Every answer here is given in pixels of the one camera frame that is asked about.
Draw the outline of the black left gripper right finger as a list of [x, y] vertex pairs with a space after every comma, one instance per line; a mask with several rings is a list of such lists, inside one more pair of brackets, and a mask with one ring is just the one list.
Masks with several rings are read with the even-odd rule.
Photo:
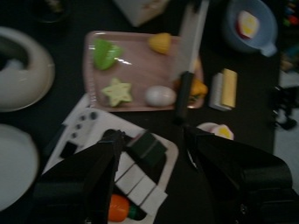
[[183, 139], [206, 178], [215, 224], [299, 224], [299, 194], [279, 157], [192, 126]]

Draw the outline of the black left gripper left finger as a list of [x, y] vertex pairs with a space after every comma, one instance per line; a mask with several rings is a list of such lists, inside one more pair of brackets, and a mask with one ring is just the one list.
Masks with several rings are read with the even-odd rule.
[[41, 175], [29, 224], [108, 224], [123, 148], [124, 133], [115, 130]]

